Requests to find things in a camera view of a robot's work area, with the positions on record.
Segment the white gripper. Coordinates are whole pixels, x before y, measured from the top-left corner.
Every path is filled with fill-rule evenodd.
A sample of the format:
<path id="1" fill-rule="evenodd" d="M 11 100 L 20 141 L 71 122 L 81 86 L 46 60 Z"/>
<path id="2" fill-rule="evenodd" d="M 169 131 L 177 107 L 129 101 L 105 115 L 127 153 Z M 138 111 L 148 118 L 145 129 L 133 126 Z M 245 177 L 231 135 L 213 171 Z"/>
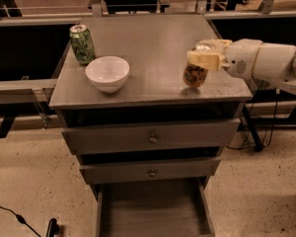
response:
<path id="1" fill-rule="evenodd" d="M 187 52 L 187 62 L 194 66 L 218 71 L 242 79 L 253 77 L 253 68 L 262 41 L 258 39 L 204 39 Z"/>

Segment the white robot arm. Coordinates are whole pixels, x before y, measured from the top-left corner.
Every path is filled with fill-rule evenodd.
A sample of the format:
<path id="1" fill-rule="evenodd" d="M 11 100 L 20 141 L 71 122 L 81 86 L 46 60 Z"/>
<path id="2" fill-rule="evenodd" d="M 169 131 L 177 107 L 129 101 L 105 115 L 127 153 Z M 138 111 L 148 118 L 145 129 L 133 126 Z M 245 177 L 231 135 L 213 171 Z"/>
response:
<path id="1" fill-rule="evenodd" d="M 259 39 L 205 39 L 187 52 L 187 62 L 208 71 L 258 79 L 296 95 L 296 46 Z"/>

